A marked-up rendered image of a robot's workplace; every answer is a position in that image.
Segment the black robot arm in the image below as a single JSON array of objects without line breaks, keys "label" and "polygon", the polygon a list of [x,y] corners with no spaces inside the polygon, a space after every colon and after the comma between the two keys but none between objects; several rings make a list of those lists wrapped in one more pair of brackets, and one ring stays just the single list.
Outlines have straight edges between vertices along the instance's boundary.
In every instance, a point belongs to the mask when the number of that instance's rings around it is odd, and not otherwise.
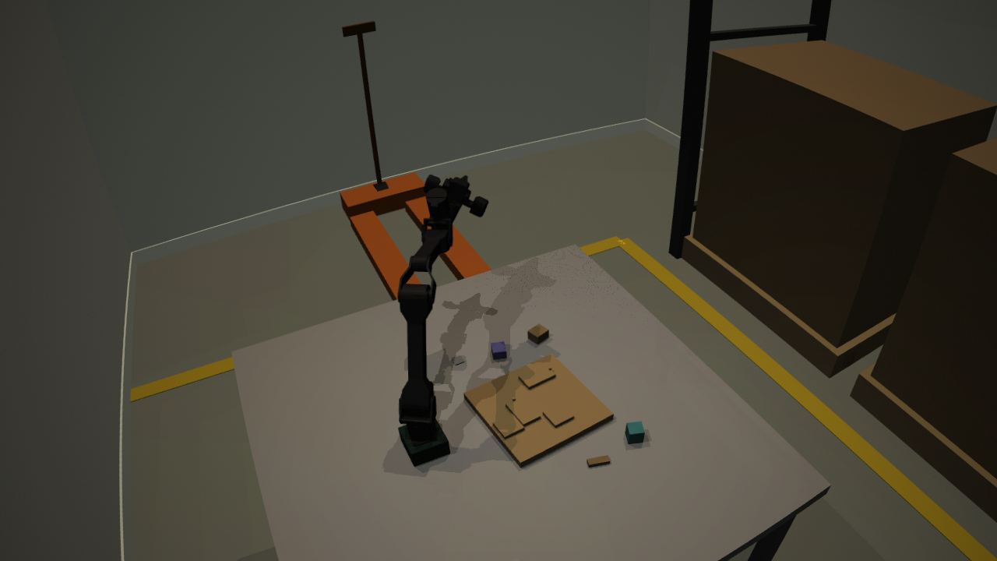
[{"label": "black robot arm", "polygon": [[[399,398],[399,422],[408,424],[414,446],[437,441],[437,397],[433,394],[433,381],[428,381],[426,376],[426,319],[433,309],[437,290],[431,271],[439,253],[449,251],[453,244],[455,214],[449,209],[449,201],[456,207],[462,206],[469,185],[460,178],[449,178],[441,188],[428,191],[426,201],[430,217],[424,219],[424,226],[421,226],[423,245],[410,257],[409,267],[403,272],[396,293],[408,333],[408,381]],[[428,227],[432,227],[431,230]],[[406,284],[414,271],[428,271],[431,287]]]}]

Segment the teal cube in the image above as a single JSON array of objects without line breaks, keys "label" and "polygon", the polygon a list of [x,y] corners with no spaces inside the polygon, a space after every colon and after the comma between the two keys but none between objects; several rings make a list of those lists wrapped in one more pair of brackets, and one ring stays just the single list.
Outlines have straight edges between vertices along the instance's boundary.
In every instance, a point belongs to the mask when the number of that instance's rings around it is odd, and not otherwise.
[{"label": "teal cube", "polygon": [[630,422],[625,427],[628,444],[643,443],[645,432],[642,422]]}]

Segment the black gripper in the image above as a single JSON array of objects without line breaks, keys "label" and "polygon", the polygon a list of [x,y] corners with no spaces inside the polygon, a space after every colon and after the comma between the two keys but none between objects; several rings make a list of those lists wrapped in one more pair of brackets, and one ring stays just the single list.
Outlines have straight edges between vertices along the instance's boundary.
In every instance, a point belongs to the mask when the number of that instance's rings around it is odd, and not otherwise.
[{"label": "black gripper", "polygon": [[[467,175],[464,175],[464,177],[462,177],[462,180],[467,181]],[[425,182],[424,192],[428,194],[428,191],[430,191],[430,189],[441,188],[441,186],[439,185],[440,182],[441,181],[439,181],[439,178],[435,177],[435,175],[428,175],[428,178]],[[469,200],[470,193],[471,191],[470,189],[468,189],[465,195],[467,198],[464,200],[463,205],[466,207],[470,207],[469,213],[476,214],[476,216],[478,217],[483,217],[483,214],[487,209],[488,201],[484,199],[483,196],[476,196],[476,199],[474,199],[474,201],[470,201]],[[449,209],[451,210],[451,212],[453,212],[453,214],[455,214],[456,217],[462,206],[456,207],[455,203],[453,203],[452,201],[449,201],[449,205],[451,206]]]}]

